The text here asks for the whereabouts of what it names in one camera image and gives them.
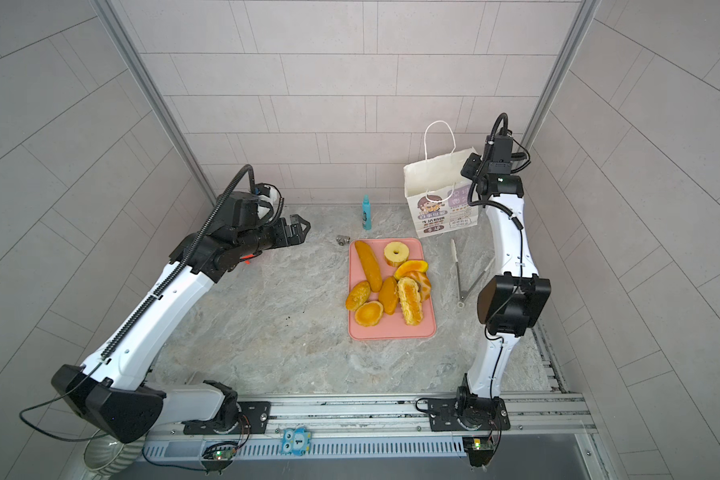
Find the white paper bag with print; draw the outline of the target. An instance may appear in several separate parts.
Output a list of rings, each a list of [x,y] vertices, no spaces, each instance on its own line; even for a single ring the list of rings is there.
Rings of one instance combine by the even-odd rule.
[[[427,145],[429,130],[444,125],[450,134],[452,148],[448,153],[431,157]],[[458,150],[454,132],[444,120],[435,120],[423,135],[424,159],[404,166],[404,195],[416,234],[426,238],[475,226],[477,206],[467,201],[471,181],[461,175],[465,161],[476,150]]]

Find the long yellow baguette bread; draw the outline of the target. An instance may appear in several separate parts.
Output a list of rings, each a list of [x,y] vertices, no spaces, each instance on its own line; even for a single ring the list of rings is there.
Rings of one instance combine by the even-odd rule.
[[[378,293],[382,288],[383,278],[374,251],[368,243],[362,240],[357,240],[354,245],[371,291]]]

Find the white food tongs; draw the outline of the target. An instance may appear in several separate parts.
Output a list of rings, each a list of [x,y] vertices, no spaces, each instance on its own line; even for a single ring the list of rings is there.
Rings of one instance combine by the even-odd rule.
[[[461,270],[460,270],[460,262],[459,262],[458,253],[457,253],[457,247],[456,247],[456,243],[455,243],[455,240],[454,240],[454,239],[451,239],[451,240],[450,240],[450,249],[451,249],[451,254],[452,254],[454,266],[456,267],[457,298],[458,298],[457,306],[458,306],[460,309],[463,309],[463,308],[465,307],[467,298],[468,298],[468,297],[471,295],[471,293],[472,293],[473,291],[475,291],[476,288],[481,284],[483,278],[487,276],[487,273],[492,270],[493,265],[494,265],[494,263],[495,263],[495,260],[492,259],[492,260],[486,265],[486,267],[481,271],[481,273],[477,276],[477,278],[474,280],[474,282],[473,282],[467,289],[465,289],[465,288],[462,286],[462,276],[461,276]]]

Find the lumpy yellow long bread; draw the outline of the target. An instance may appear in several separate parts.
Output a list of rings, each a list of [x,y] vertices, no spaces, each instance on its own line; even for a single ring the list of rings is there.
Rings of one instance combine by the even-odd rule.
[[[423,320],[423,304],[418,283],[408,277],[397,283],[399,303],[407,325],[419,325]]]

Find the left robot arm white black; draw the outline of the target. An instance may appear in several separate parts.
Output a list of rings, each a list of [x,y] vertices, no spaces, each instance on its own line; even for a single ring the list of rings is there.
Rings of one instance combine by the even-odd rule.
[[[188,423],[228,433],[242,423],[236,392],[216,381],[151,387],[148,371],[184,316],[238,264],[264,251],[302,244],[311,225],[282,216],[279,189],[258,183],[244,165],[218,196],[200,230],[173,250],[158,281],[119,329],[82,365],[62,365],[51,384],[58,399],[102,436],[129,444],[155,426]]]

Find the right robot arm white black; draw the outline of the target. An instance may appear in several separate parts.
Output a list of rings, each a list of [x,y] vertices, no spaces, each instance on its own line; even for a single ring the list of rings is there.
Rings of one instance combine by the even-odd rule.
[[[524,220],[525,191],[519,172],[531,164],[525,147],[509,128],[509,117],[500,113],[486,136],[482,154],[472,153],[461,168],[470,181],[467,205],[480,207],[492,231],[493,278],[477,295],[477,317],[484,339],[453,399],[426,398],[421,413],[431,429],[488,431],[510,428],[501,398],[502,379],[515,346],[536,324],[551,294],[551,282],[539,275]]]

